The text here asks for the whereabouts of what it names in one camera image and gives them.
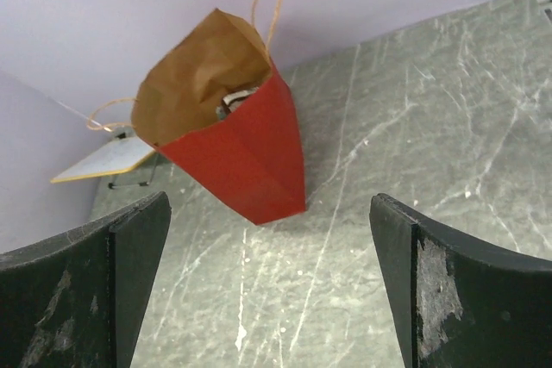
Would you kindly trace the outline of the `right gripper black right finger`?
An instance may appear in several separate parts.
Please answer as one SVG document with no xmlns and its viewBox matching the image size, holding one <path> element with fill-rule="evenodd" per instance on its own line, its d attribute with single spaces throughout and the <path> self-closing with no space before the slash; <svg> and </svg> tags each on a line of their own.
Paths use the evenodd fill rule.
<svg viewBox="0 0 552 368">
<path fill-rule="evenodd" d="M 369 220 L 406 367 L 549 367 L 551 263 L 379 193 Z"/>
</svg>

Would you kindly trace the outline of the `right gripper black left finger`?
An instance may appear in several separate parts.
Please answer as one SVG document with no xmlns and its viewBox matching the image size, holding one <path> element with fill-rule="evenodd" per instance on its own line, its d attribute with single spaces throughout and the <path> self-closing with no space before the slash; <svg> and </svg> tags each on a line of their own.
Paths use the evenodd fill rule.
<svg viewBox="0 0 552 368">
<path fill-rule="evenodd" d="M 3 367 L 128 367 L 172 209 L 153 193 L 1 255 Z"/>
</svg>

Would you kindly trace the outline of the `red brown paper bag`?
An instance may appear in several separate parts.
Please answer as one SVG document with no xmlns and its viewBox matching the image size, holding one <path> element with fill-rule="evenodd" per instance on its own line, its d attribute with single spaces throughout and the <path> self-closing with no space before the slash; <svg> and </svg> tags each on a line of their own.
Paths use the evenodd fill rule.
<svg viewBox="0 0 552 368">
<path fill-rule="evenodd" d="M 129 120 L 140 139 L 256 225 L 306 211 L 298 117 L 271 40 L 254 19 L 212 10 L 149 71 Z M 254 87 L 217 120 L 223 97 Z"/>
</svg>

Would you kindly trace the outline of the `white board yellow edge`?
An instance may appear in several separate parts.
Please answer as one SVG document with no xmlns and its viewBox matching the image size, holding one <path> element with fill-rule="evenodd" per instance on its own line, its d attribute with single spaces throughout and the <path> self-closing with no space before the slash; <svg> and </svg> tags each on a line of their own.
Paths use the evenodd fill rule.
<svg viewBox="0 0 552 368">
<path fill-rule="evenodd" d="M 52 184 L 100 178 L 133 171 L 154 149 L 137 136 L 112 140 L 56 177 Z"/>
</svg>

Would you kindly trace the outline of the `black white snack packet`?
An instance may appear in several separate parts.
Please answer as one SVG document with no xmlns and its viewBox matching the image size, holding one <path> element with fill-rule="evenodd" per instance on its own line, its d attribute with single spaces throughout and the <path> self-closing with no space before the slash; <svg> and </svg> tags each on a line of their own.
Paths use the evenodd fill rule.
<svg viewBox="0 0 552 368">
<path fill-rule="evenodd" d="M 228 95 L 223 97 L 220 104 L 216 107 L 217 120 L 222 121 L 228 115 L 235 112 L 257 90 L 258 87 L 246 90 L 239 90 L 229 93 Z"/>
</svg>

